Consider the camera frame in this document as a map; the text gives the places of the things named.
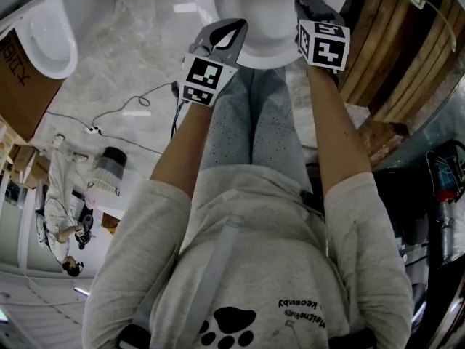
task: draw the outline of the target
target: marble floor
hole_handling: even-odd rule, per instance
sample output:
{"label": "marble floor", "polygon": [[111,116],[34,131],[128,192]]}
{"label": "marble floor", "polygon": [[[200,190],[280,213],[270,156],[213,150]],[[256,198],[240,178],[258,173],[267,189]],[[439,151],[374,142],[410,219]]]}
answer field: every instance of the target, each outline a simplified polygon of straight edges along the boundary
{"label": "marble floor", "polygon": [[[173,6],[190,2],[193,0],[116,0],[113,19],[87,45],[87,56],[65,81],[49,111],[91,124],[96,115],[121,107],[131,96],[177,80],[184,53],[202,25],[197,12],[176,13]],[[310,147],[306,151],[315,153],[311,149],[316,147],[316,139],[305,63],[298,60],[286,70],[296,128],[302,145]],[[107,135],[163,152],[169,142],[176,101],[170,87],[163,87],[147,98],[151,102],[149,108],[133,100],[126,109],[149,110],[151,116],[112,113],[99,119],[97,125]],[[351,105],[349,112],[357,125],[368,115],[366,109]],[[94,158],[107,146],[124,151],[128,155],[127,167],[139,171],[143,177],[150,176],[159,157],[157,153],[122,140],[90,135],[79,122],[48,113],[32,143],[47,149],[57,133],[64,134],[74,149],[91,156],[88,163],[78,167],[83,177],[81,183],[89,178]]]}

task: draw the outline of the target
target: leg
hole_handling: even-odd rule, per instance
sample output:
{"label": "leg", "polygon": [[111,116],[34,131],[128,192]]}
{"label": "leg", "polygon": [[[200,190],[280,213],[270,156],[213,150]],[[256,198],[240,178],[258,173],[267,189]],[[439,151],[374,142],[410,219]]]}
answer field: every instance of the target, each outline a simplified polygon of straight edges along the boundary
{"label": "leg", "polygon": [[235,76],[218,98],[200,170],[251,163],[251,117],[248,94]]}
{"label": "leg", "polygon": [[302,189],[312,191],[284,76],[283,68],[255,71],[251,90],[255,125],[252,164],[273,168],[297,181]]}
{"label": "leg", "polygon": [[49,190],[46,193],[44,216],[47,227],[53,234],[68,227],[68,205],[73,190],[76,164],[70,156],[54,149],[49,169]]}

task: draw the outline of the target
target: paw print logo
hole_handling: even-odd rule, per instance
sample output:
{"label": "paw print logo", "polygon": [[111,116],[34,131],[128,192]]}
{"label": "paw print logo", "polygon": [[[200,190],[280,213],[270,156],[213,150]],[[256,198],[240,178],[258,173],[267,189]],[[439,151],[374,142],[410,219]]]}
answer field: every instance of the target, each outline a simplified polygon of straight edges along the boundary
{"label": "paw print logo", "polygon": [[[250,330],[244,331],[254,321],[256,314],[253,310],[241,310],[234,307],[220,308],[213,313],[215,321],[221,333],[226,336],[221,336],[218,341],[218,349],[230,349],[236,343],[241,347],[246,347],[254,340],[254,333]],[[210,328],[210,324],[204,321],[200,333],[204,334]],[[203,345],[211,345],[217,339],[217,334],[214,331],[207,332],[202,336],[201,342]]]}

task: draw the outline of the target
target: person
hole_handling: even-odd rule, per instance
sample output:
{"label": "person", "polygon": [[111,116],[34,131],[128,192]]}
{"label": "person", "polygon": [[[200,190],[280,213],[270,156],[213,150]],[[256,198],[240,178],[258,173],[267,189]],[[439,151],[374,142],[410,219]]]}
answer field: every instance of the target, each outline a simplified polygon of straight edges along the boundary
{"label": "person", "polygon": [[76,277],[84,265],[69,255],[69,238],[83,230],[83,226],[72,221],[67,208],[73,192],[76,162],[83,162],[87,156],[71,153],[63,148],[65,136],[56,135],[53,140],[52,160],[49,168],[49,188],[44,208],[37,212],[36,226],[39,243],[48,247],[69,276]]}
{"label": "person", "polygon": [[[380,349],[406,345],[411,284],[370,161],[330,75],[309,67],[308,79],[325,222],[303,200],[312,188],[283,70],[241,68],[214,109],[190,105],[132,199],[86,301],[86,349],[117,345],[178,250],[151,306],[151,348],[335,348],[366,330]],[[231,221],[219,284],[190,321]]]}

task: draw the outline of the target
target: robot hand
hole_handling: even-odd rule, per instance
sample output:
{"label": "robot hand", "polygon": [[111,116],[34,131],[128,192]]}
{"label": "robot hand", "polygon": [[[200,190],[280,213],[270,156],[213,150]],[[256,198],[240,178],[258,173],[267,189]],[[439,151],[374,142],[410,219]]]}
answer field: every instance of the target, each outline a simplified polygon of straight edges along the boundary
{"label": "robot hand", "polygon": [[350,30],[323,0],[295,0],[297,46],[309,65],[344,70],[349,54]]}
{"label": "robot hand", "polygon": [[[247,21],[239,18],[220,20],[202,29],[184,59],[180,100],[208,107],[214,105],[218,95],[239,69],[236,61],[247,30]],[[229,42],[220,46],[230,33]]]}

